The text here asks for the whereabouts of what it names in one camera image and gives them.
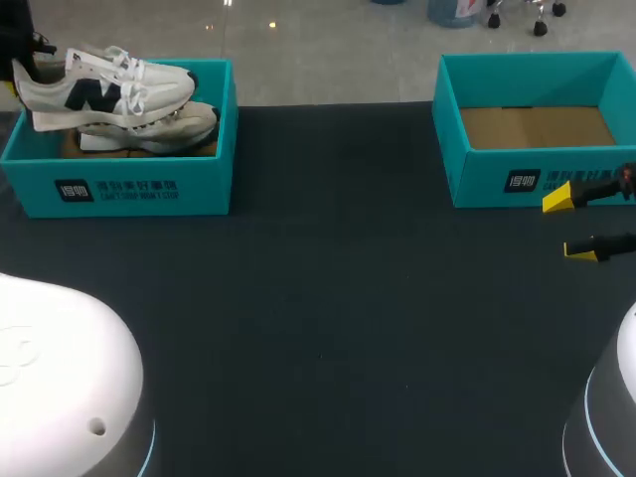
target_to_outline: sneaker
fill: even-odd
[[[138,127],[179,109],[196,87],[187,70],[133,59],[116,47],[94,54],[69,49],[63,64],[47,68],[46,83],[33,81],[15,60],[13,70],[36,131],[93,122]]]
[[[191,148],[218,131],[219,111],[202,102],[186,105],[145,126],[122,129],[111,124],[90,124],[78,128],[79,148],[84,152],[142,149],[166,155]]]

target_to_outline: tiled floor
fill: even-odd
[[[565,0],[567,14],[549,14],[550,31],[543,38],[531,33],[535,9],[520,0],[507,2],[497,31],[483,25],[437,27],[426,19],[426,0],[395,6],[369,0],[31,0],[31,5],[37,29],[61,51],[88,43],[117,45],[146,58],[230,58],[242,105],[431,99],[443,53],[622,50],[636,65],[633,0]],[[12,107],[15,102],[0,88],[0,110]]]

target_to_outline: box logo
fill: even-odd
[[[518,169],[508,173],[504,192],[533,192],[539,183],[541,169]]]
[[[56,188],[64,202],[94,202],[88,184],[84,179],[56,181]]]

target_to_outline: cardboard bottom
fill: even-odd
[[[462,108],[473,149],[614,146],[597,107]]]
[[[80,149],[80,142],[78,138],[78,132],[76,130],[69,130],[64,132],[64,139],[62,141],[61,157],[63,159],[125,159],[125,158],[141,158],[141,157],[164,157],[157,156],[150,152],[141,149],[122,149],[119,151],[111,152],[84,152]],[[208,141],[204,145],[189,147],[183,151],[179,151],[179,154],[171,155],[170,157],[210,157],[217,155],[217,146],[219,142],[217,139]]]

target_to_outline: empty shoebox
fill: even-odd
[[[443,56],[433,119],[455,207],[540,206],[635,160],[636,76],[614,52]]]

